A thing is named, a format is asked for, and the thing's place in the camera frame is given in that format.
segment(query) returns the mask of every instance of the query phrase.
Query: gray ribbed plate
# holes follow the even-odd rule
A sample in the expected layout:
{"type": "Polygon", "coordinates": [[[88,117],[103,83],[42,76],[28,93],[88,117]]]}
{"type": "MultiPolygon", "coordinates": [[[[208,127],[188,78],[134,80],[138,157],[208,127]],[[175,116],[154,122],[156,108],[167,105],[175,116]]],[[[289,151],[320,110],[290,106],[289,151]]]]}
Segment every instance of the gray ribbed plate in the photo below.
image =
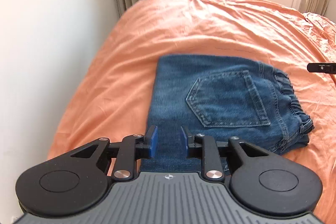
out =
{"type": "Polygon", "coordinates": [[[270,219],[241,208],[219,183],[198,173],[142,172],[116,183],[97,206],[75,216],[47,219],[25,214],[17,224],[322,224],[312,214],[270,219]]]}

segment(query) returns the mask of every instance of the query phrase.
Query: black object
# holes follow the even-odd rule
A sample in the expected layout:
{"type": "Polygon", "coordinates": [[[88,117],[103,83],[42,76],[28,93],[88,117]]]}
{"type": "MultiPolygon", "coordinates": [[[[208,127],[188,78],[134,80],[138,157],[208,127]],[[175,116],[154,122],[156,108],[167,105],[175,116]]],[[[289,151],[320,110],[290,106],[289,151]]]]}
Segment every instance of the black object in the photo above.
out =
{"type": "Polygon", "coordinates": [[[28,169],[16,183],[26,211],[17,222],[321,224],[310,211],[322,184],[310,169],[238,137],[216,142],[183,127],[181,139],[186,156],[202,160],[200,174],[137,174],[135,161],[154,156],[155,126],[120,143],[97,139],[28,169]],[[220,157],[232,176],[225,177],[220,157]]]}
{"type": "Polygon", "coordinates": [[[336,74],[336,63],[309,63],[307,70],[309,72],[336,74]]]}

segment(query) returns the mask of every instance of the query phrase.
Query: bed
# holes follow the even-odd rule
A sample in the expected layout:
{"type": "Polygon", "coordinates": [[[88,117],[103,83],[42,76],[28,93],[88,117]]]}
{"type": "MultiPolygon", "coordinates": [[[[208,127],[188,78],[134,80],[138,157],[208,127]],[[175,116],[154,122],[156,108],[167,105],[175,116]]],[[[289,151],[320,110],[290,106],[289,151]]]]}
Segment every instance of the bed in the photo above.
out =
{"type": "Polygon", "coordinates": [[[336,25],[266,0],[141,0],[125,12],[93,60],[58,126],[49,158],[99,137],[144,133],[158,58],[240,56],[285,71],[315,129],[286,158],[315,171],[323,194],[315,214],[336,223],[336,78],[309,73],[336,62],[336,25]]]}

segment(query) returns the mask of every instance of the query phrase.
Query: jeans pocket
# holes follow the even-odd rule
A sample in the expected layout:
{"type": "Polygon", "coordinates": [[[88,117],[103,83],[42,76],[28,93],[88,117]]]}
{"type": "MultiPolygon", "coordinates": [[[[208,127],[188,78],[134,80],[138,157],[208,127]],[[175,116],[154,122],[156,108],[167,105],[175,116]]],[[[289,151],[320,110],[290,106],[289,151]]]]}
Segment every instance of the jeans pocket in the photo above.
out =
{"type": "Polygon", "coordinates": [[[270,125],[248,70],[199,77],[190,89],[186,103],[204,127],[270,125]]]}

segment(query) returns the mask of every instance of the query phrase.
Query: folded blue jeans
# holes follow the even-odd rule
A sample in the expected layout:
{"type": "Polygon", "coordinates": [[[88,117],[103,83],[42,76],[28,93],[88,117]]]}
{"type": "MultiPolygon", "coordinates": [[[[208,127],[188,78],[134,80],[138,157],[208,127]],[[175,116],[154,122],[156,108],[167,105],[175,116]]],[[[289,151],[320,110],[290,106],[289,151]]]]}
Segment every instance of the folded blue jeans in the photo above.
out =
{"type": "Polygon", "coordinates": [[[238,136],[279,155],[306,146],[313,129],[286,73],[245,58],[209,55],[159,59],[147,120],[152,124],[159,130],[156,157],[142,160],[142,171],[201,170],[200,160],[184,157],[181,126],[216,141],[238,136]]]}

